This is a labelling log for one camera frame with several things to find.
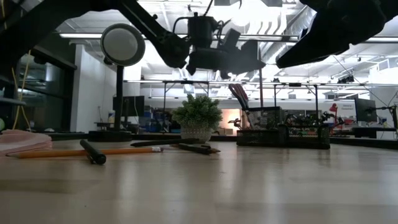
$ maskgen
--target potted plant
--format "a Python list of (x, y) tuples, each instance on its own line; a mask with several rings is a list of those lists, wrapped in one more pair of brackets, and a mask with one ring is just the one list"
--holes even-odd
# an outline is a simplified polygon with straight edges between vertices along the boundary
[(173, 111), (173, 120), (181, 125), (181, 138), (197, 138), (200, 142), (207, 142), (213, 130), (218, 129), (223, 120), (218, 100), (212, 101), (207, 96), (194, 98), (188, 95), (188, 101), (182, 102), (182, 107)]

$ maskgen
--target shelf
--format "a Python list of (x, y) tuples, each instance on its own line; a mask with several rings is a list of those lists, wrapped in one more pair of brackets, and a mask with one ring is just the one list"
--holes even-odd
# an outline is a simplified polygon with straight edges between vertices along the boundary
[(26, 103), (15, 99), (0, 97), (0, 106), (2, 105), (26, 106)]

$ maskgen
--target magnifying lamp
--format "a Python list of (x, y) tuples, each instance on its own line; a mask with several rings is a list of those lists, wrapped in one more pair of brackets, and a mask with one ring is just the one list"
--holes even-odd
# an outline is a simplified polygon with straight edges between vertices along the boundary
[(127, 24), (115, 24), (103, 32), (101, 49), (105, 57), (115, 65), (131, 66), (144, 56), (145, 41), (136, 28)]
[(145, 53), (145, 41), (141, 33), (133, 26), (115, 24), (106, 28), (103, 32), (101, 49), (105, 55), (104, 63), (118, 66), (116, 71), (116, 100), (114, 100), (114, 129), (102, 132), (90, 131), (89, 141), (131, 141), (131, 132), (121, 131), (124, 67), (134, 65), (142, 59)]

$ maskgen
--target yellow cable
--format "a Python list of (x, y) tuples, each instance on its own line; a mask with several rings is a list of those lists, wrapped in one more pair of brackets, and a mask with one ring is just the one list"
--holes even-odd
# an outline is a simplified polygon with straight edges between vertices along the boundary
[[(3, 18), (6, 18), (6, 12), (5, 12), (5, 9), (4, 9), (4, 0), (1, 0), (1, 11), (2, 11), (2, 17), (3, 17)], [(7, 22), (6, 22), (6, 21), (4, 21), (4, 29), (5, 29), (5, 30), (7, 29)], [(30, 62), (29, 59), (30, 59), (30, 51), (29, 51), (29, 53), (28, 53), (28, 59), (27, 59), (27, 63), (26, 63), (24, 79), (23, 79), (23, 81), (22, 81), (22, 90), (21, 90), (21, 94), (19, 95), (19, 101), (22, 101), (22, 97), (23, 97), (22, 94), (23, 94), (23, 92), (24, 92), (25, 80), (26, 80), (27, 71), (28, 71), (29, 62)], [(15, 86), (16, 92), (18, 93), (17, 78), (16, 78), (15, 71), (14, 71), (14, 68), (13, 68), (13, 67), (11, 68), (11, 72), (12, 72), (12, 77), (13, 77), (13, 79), (14, 79), (14, 86)], [(18, 117), (19, 117), (19, 108), (22, 108), (22, 114), (23, 114), (23, 116), (24, 116), (24, 118), (25, 118), (25, 121), (26, 121), (26, 124), (27, 124), (27, 126), (28, 126), (28, 128), (29, 128), (29, 131), (32, 131), (31, 128), (30, 128), (29, 120), (28, 120), (27, 117), (26, 117), (25, 109), (24, 109), (23, 106), (18, 106), (18, 107), (17, 107), (17, 114), (16, 114), (16, 118), (15, 118), (15, 121), (14, 121), (14, 125), (12, 126), (12, 129), (15, 129), (15, 127), (17, 126)]]
[[(27, 62), (26, 62), (26, 68), (25, 68), (24, 79), (22, 80), (22, 88), (21, 88), (21, 93), (20, 93), (20, 95), (19, 95), (19, 101), (22, 101), (22, 98), (23, 98), (23, 92), (24, 92), (24, 88), (25, 88), (25, 80), (26, 80), (27, 71), (28, 71), (28, 68), (29, 68), (29, 63), (30, 63), (30, 51), (28, 52), (28, 58), (27, 58)], [(15, 89), (18, 91), (18, 87), (17, 87), (17, 78), (16, 78), (16, 75), (15, 75), (14, 68), (11, 68), (11, 72), (12, 72), (12, 77), (14, 78), (14, 86), (15, 86)], [(26, 117), (25, 109), (24, 109), (23, 106), (18, 106), (18, 107), (17, 107), (17, 114), (16, 114), (16, 118), (15, 118), (15, 121), (14, 121), (14, 125), (12, 126), (12, 129), (15, 129), (16, 126), (17, 126), (17, 122), (18, 122), (18, 118), (19, 118), (19, 108), (22, 108), (22, 114), (23, 114), (23, 116), (24, 116), (24, 118), (25, 118), (26, 125), (28, 126), (29, 131), (32, 131), (32, 130), (30, 129), (30, 123), (29, 123), (29, 120), (28, 120), (27, 117)]]
[[(1, 0), (1, 10), (2, 10), (2, 17), (5, 18), (6, 17), (6, 12), (4, 9), (4, 0)], [(7, 22), (4, 21), (4, 29), (7, 29)]]

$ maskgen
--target woven basket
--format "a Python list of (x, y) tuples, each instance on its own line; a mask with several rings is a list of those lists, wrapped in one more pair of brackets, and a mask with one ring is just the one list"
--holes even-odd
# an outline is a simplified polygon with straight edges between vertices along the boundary
[(184, 128), (181, 127), (181, 138), (195, 138), (199, 139), (199, 143), (206, 143), (211, 138), (210, 128)]

